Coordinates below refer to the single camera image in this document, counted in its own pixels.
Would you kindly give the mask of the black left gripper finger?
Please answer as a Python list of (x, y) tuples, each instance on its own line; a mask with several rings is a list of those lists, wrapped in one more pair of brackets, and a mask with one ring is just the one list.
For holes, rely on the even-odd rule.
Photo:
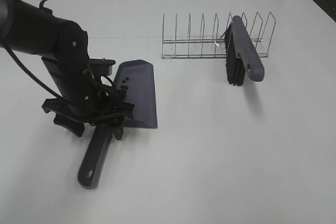
[(121, 140), (123, 137), (124, 126), (123, 126), (123, 118), (113, 119), (111, 123), (112, 133), (117, 140)]
[(85, 131), (85, 126), (83, 123), (73, 121), (60, 114), (55, 115), (54, 124), (66, 128), (77, 137), (81, 137)]

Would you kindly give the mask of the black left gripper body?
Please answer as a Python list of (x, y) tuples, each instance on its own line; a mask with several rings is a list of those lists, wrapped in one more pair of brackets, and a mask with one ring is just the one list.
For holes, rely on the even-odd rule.
[(55, 112), (79, 123), (99, 124), (116, 118), (133, 118), (134, 104), (122, 101), (115, 85), (105, 85), (102, 76), (94, 76), (89, 62), (79, 72), (72, 72), (60, 62), (42, 58), (62, 98), (47, 99), (46, 112)]

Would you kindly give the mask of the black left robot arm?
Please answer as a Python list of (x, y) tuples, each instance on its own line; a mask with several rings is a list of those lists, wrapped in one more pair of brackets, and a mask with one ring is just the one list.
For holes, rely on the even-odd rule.
[(54, 112), (54, 123), (82, 136), (85, 124), (107, 124), (115, 137), (123, 135), (123, 121), (133, 116), (126, 93), (101, 78), (112, 74), (114, 60), (91, 59), (88, 33), (71, 20), (23, 0), (1, 0), (1, 47), (41, 57), (58, 88), (42, 105)]

